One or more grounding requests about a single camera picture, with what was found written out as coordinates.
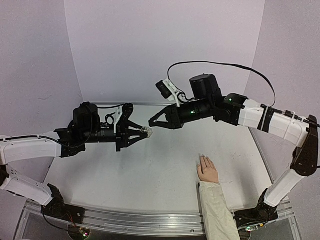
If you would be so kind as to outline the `clear nail polish bottle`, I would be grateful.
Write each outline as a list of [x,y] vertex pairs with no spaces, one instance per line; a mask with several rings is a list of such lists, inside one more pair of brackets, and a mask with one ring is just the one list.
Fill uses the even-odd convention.
[[140,129],[141,133],[147,134],[147,138],[150,138],[153,134],[153,130],[152,128],[148,127],[148,126],[144,126]]

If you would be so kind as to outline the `beige sleeved forearm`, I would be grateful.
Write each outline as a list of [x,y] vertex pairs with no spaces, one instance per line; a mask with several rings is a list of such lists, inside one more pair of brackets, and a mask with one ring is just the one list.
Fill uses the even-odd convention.
[[233,215],[219,183],[199,182],[200,206],[208,240],[239,240]]

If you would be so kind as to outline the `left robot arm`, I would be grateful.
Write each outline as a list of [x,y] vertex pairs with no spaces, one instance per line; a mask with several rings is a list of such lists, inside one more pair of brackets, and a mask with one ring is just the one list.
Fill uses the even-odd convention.
[[10,163],[40,158],[69,158],[86,150],[86,144],[114,143],[117,152],[150,138],[149,127],[130,121],[134,111],[131,103],[115,107],[116,111],[102,122],[97,105],[83,102],[73,110],[73,119],[66,128],[48,133],[0,138],[0,188],[47,206],[56,218],[64,218],[68,208],[53,185],[44,185],[21,175]]

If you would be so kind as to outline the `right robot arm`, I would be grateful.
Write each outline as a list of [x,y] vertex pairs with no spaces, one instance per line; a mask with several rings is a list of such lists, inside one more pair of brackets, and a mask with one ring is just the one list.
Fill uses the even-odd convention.
[[168,78],[156,83],[162,97],[173,104],[154,115],[149,120],[150,127],[178,130],[184,124],[213,118],[216,122],[269,135],[277,154],[292,150],[284,172],[278,174],[263,195],[263,203],[270,207],[278,206],[300,181],[317,171],[320,126],[315,116],[299,116],[294,111],[279,110],[237,93],[224,96],[213,74],[198,75],[189,82],[194,96],[191,101],[182,100],[182,91]]

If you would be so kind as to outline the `mannequin hand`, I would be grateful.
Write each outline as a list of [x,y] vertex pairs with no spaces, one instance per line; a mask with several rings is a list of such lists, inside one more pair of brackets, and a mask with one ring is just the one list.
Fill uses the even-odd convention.
[[219,174],[209,157],[201,155],[200,164],[197,165],[198,178],[202,182],[219,183]]

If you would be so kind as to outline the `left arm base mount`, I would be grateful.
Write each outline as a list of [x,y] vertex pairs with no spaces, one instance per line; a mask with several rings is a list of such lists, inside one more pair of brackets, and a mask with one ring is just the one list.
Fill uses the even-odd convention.
[[46,217],[52,217],[64,221],[70,221],[74,224],[82,224],[85,209],[83,207],[66,204],[60,190],[48,183],[47,186],[51,190],[52,200],[45,206],[41,206],[41,213]]

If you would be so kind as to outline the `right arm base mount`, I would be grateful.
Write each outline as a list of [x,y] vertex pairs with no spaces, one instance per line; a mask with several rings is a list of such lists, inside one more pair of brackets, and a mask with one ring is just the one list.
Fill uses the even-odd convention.
[[238,230],[246,227],[265,224],[278,219],[278,206],[271,206],[264,201],[261,196],[258,200],[257,206],[244,210],[238,210],[234,213],[234,220]]

